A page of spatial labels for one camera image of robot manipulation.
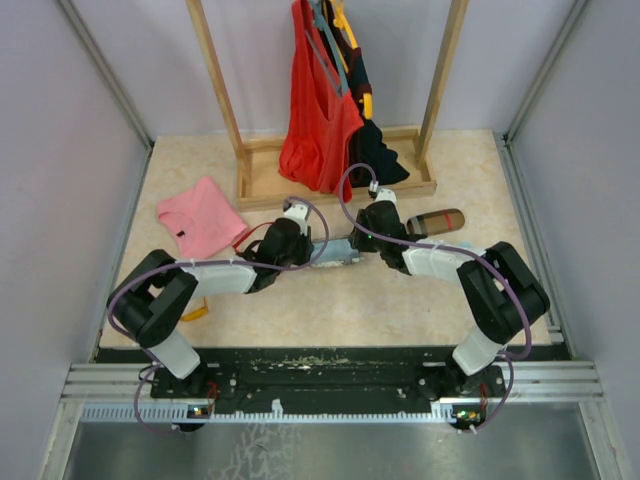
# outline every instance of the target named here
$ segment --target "red shirt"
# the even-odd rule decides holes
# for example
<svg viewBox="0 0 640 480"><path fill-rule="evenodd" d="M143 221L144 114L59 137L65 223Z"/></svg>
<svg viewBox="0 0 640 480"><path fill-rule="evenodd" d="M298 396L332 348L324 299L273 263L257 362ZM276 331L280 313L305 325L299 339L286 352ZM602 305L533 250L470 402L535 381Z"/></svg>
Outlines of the red shirt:
<svg viewBox="0 0 640 480"><path fill-rule="evenodd" d="M305 35L309 32L335 85L340 78L331 64L320 34L313 26L307 0L291 6L296 51L291 72L291 117L280 153L280 174L311 190L338 195L340 177L349 166L349 140L362 127L351 92L341 98ZM351 200L351 183L345 182L345 201Z"/></svg>

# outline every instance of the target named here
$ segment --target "wooden base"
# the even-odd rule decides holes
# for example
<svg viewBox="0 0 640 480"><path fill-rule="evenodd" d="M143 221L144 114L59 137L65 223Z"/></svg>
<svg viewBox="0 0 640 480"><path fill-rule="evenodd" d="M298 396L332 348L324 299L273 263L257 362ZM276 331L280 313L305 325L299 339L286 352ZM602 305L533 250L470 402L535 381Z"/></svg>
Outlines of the wooden base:
<svg viewBox="0 0 640 480"><path fill-rule="evenodd" d="M409 178L392 186L398 198L429 196L436 191L436 179L428 156L424 161L416 157L418 127L382 129L384 142L398 152L398 161L409 172ZM280 208L289 195L306 198L313 203L337 202L331 193L309 190L301 183L287 180L278 173L278 159L284 137L266 137L243 142L251 166L251 181L243 181L238 171L236 206L242 212ZM354 188L353 199L368 198L366 187Z"/></svg>

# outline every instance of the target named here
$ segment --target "black garment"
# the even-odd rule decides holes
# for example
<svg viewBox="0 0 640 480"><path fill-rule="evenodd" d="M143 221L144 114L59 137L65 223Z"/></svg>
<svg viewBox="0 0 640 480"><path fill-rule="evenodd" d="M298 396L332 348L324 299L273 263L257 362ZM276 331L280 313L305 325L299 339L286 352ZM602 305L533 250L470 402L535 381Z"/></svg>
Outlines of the black garment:
<svg viewBox="0 0 640 480"><path fill-rule="evenodd" d="M325 19L329 24L333 38L336 40L338 48L348 65L347 83L362 116L364 105L361 100L365 93L371 93L369 77L362 59L362 50L360 50L360 47L351 48L342 36L340 29L333 25L333 7L329 0L322 0L322 10L326 14ZM324 32L320 31L320 36L325 49L328 52L331 51ZM332 55L329 55L329 57L333 67L336 68L335 59ZM367 120L364 117L362 117L362 120L364 126L351 136L349 142L349 163L351 165L354 163L370 165L376 172L380 185L392 185L406 180L409 177L409 172L398 163L397 152L390 150L382 142L382 132L378 126L372 120ZM349 178L352 187L367 187L371 183L371 174L364 168L354 170Z"/></svg>

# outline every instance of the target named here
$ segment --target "gray wall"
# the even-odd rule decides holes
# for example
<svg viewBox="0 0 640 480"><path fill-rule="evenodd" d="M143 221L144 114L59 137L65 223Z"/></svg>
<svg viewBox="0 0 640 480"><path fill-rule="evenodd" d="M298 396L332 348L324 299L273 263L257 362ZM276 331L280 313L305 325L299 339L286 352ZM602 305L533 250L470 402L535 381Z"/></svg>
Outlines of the gray wall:
<svg viewBox="0 0 640 480"><path fill-rule="evenodd" d="M180 0L75 0L152 136L224 130ZM203 0L243 130L286 131L292 0ZM449 0L348 0L380 125L420 124ZM437 128L504 131L571 0L470 2Z"/></svg>
<svg viewBox="0 0 640 480"><path fill-rule="evenodd" d="M515 151L570 335L640 474L640 2L592 2Z"/></svg>
<svg viewBox="0 0 640 480"><path fill-rule="evenodd" d="M143 150L51 0L0 15L0 476L37 474Z"/></svg>

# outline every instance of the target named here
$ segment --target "clothing rack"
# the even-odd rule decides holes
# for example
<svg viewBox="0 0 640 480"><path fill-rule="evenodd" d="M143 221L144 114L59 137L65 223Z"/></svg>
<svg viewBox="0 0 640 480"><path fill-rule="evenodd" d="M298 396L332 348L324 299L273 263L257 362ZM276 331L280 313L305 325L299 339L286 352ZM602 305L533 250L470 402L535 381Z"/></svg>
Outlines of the clothing rack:
<svg viewBox="0 0 640 480"><path fill-rule="evenodd" d="M278 208L289 195L304 196L313 203L336 202L330 193L312 192L300 183L291 182L278 173L278 158L284 135L243 140L231 107L222 69L211 37L209 24L201 0L186 0L189 14L198 37L220 111L229 133L229 140L238 162L236 207L240 211ZM431 82L431 90L422 126L383 128L383 139L389 148L398 152L398 160L410 173L408 179L397 183L393 190L398 198L433 195L436 178L429 159L428 147L440 110L440 102L449 77L451 64L469 0L451 0L438 61ZM367 199L366 187L354 188L353 199Z"/></svg>

